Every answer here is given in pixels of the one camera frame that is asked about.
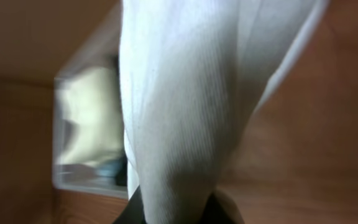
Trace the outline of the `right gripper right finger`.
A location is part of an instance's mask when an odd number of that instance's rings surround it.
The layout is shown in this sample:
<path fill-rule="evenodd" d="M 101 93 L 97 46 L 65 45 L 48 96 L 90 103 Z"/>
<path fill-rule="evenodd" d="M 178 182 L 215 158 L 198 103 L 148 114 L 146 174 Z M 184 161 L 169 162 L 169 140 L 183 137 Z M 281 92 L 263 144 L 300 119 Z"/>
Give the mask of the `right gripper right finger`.
<path fill-rule="evenodd" d="M 210 195 L 199 224 L 244 224 L 236 203 L 222 191 Z"/>

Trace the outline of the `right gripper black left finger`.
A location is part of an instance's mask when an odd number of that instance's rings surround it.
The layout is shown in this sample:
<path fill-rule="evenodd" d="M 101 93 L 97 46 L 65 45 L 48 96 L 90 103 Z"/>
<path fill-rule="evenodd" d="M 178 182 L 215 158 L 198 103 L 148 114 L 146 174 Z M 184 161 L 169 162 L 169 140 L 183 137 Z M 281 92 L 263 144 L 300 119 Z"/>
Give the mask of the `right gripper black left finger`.
<path fill-rule="evenodd" d="M 127 206 L 112 224 L 147 224 L 140 187 L 137 187 Z"/>

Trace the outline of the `blue jeans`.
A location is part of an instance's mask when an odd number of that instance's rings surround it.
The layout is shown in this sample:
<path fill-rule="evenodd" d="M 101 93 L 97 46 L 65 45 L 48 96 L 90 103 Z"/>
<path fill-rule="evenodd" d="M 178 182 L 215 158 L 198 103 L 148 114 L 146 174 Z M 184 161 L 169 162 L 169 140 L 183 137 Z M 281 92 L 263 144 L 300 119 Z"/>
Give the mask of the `blue jeans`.
<path fill-rule="evenodd" d="M 125 156 L 105 162 L 96 169 L 96 174 L 102 177 L 122 177 L 126 174 L 127 158 Z"/>

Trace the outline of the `cream garment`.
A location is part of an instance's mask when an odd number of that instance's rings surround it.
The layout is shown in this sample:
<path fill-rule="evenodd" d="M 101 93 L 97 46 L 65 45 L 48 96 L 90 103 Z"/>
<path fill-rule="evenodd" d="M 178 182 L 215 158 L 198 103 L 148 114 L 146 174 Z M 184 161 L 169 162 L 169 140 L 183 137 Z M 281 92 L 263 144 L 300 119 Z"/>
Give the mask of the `cream garment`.
<path fill-rule="evenodd" d="M 97 167 L 124 154 L 119 77 L 105 67 L 89 67 L 65 80 L 57 91 L 65 121 L 72 125 L 58 162 Z"/>

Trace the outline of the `white printed t-shirt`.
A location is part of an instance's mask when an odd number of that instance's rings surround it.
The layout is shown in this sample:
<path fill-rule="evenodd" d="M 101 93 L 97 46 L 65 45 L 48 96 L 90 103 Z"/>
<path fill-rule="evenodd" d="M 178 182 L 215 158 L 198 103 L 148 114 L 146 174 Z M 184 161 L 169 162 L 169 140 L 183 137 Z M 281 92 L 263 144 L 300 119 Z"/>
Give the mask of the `white printed t-shirt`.
<path fill-rule="evenodd" d="M 326 1 L 124 1 L 124 142 L 147 223 L 198 223 Z"/>

